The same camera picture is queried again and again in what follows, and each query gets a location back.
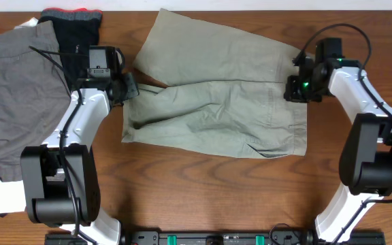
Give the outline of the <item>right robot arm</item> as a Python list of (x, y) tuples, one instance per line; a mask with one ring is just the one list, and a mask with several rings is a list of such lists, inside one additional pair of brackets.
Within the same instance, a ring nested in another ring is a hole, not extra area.
[(341, 54), (293, 59), (299, 68), (287, 80), (285, 99), (319, 102), (334, 96), (352, 127), (339, 161), (340, 185), (315, 218), (313, 244), (345, 244), (375, 204), (392, 203), (392, 107), (374, 89), (363, 65)]

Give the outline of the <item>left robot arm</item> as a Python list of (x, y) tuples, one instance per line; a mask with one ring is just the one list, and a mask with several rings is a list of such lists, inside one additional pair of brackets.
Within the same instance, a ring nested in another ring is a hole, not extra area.
[(90, 69), (58, 126), (40, 146), (27, 146), (20, 166), (27, 214), (33, 223), (57, 227), (46, 244), (124, 244), (120, 221), (101, 207), (92, 143), (114, 105), (139, 94), (132, 73)]

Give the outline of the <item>khaki green shorts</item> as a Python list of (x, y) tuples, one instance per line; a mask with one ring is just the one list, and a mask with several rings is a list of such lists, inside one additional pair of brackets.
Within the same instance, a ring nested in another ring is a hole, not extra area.
[(122, 141), (236, 158), (303, 156), (307, 106), (284, 99), (298, 49), (233, 27), (161, 10), (134, 67)]

